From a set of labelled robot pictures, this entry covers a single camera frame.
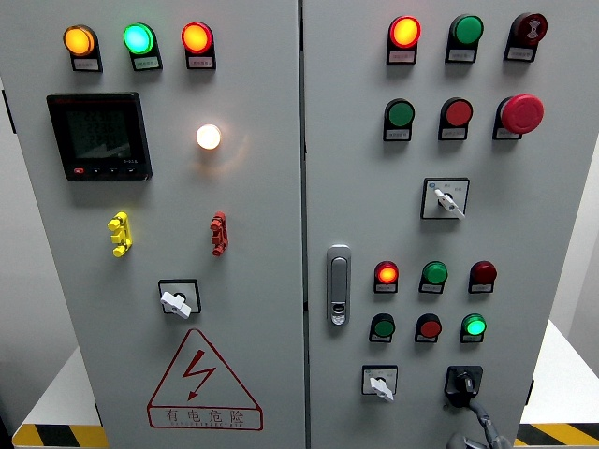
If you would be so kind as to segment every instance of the electrical hazard warning sign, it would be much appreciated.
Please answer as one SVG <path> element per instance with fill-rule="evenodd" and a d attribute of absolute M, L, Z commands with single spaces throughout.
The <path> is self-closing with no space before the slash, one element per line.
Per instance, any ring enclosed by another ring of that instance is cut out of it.
<path fill-rule="evenodd" d="M 262 430 L 262 409 L 199 329 L 185 334 L 148 404 L 150 426 Z"/>

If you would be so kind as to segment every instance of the lightning bolt symbol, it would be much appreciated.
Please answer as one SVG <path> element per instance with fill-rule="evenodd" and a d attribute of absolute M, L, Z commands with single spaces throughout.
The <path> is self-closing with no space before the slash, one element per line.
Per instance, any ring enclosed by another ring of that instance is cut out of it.
<path fill-rule="evenodd" d="M 216 368 L 208 368 L 208 369 L 202 369 L 200 371 L 192 371 L 194 369 L 194 367 L 197 365 L 197 363 L 199 362 L 199 360 L 204 356 L 204 354 L 206 354 L 206 353 L 204 353 L 204 351 L 202 351 L 201 349 L 198 350 L 196 353 L 196 356 L 194 356 L 194 359 L 191 361 L 191 363 L 185 370 L 185 374 L 183 375 L 183 378 L 185 378 L 185 377 L 198 376 L 199 374 L 206 374 L 206 376 L 204 376 L 204 379 L 202 379 L 202 382 L 199 383 L 197 388 L 194 391 L 189 392 L 189 397 L 187 398 L 187 402 L 189 402 L 191 399 L 193 399 L 197 396 L 197 391 L 199 390 L 199 388 L 202 385 L 204 385 L 204 383 L 208 380 L 208 378 L 210 376 L 212 376 L 212 373 L 216 369 Z"/>

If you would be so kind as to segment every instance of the red terminal connector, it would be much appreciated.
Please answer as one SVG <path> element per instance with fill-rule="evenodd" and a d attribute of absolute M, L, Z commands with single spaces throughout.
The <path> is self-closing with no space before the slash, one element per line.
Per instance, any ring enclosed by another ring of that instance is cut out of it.
<path fill-rule="evenodd" d="M 228 246 L 228 234 L 226 232 L 226 216 L 224 212 L 218 211 L 212 217 L 212 223 L 210 224 L 210 230 L 212 231 L 212 255 L 220 257 Z"/>

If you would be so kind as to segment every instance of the yellow terminal connector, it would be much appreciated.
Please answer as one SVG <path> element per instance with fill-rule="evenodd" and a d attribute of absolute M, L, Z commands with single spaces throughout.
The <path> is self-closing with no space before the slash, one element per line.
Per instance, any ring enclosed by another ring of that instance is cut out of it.
<path fill-rule="evenodd" d="M 110 241 L 116 248 L 112 250 L 115 257 L 123 257 L 133 245 L 131 238 L 131 229 L 129 228 L 129 217 L 126 212 L 118 212 L 108 223 L 108 229 L 112 231 Z"/>

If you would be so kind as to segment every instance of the gray metal panel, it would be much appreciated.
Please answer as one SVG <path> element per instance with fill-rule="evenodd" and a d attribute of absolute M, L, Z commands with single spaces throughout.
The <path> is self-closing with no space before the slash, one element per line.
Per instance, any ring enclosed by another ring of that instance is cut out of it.
<path fill-rule="evenodd" d="M 2 1 L 0 18 L 0 71 L 111 446 L 304 447 L 297 4 Z M 185 69 L 181 30 L 197 20 L 214 32 L 215 73 Z M 133 72 L 131 22 L 156 32 L 163 71 Z M 77 23 L 97 33 L 103 74 L 71 70 L 62 35 Z M 153 179 L 66 181 L 46 95 L 122 91 L 141 97 Z M 204 123 L 223 133 L 212 154 L 195 143 Z M 134 237 L 123 259 L 106 228 L 118 210 Z M 230 246 L 217 259 L 218 210 Z M 199 281 L 188 321 L 159 303 L 158 281 L 178 278 Z M 193 327 L 261 406 L 263 431 L 150 428 L 146 405 Z"/>
<path fill-rule="evenodd" d="M 548 34 L 536 61 L 505 63 L 512 21 L 541 12 Z M 485 32 L 474 65 L 446 65 L 447 30 L 462 13 Z M 599 128 L 599 68 L 592 1 L 304 1 L 307 216 L 312 447 L 445 447 L 454 431 L 484 435 L 473 413 L 444 410 L 450 365 L 481 365 L 479 398 L 512 441 L 533 375 Z M 422 24 L 417 64 L 386 66 L 387 29 L 401 15 Z M 545 119 L 521 141 L 491 141 L 498 104 L 538 95 Z M 439 111 L 453 96 L 470 100 L 468 140 L 439 142 Z M 383 112 L 403 97 L 416 108 L 409 143 L 383 143 Z M 421 221 L 427 177 L 471 180 L 464 221 Z M 327 320 L 326 252 L 352 251 L 352 319 Z M 373 294 L 373 270 L 393 260 L 399 293 Z M 426 263 L 446 263 L 445 292 L 417 292 Z M 492 295 L 468 295 L 470 267 L 499 271 Z M 369 324 L 391 313 L 389 345 L 368 342 Z M 414 343 L 417 318 L 436 313 L 437 344 Z M 481 344 L 459 343 L 460 323 L 482 313 Z M 360 394 L 363 364 L 397 364 L 394 403 Z"/>

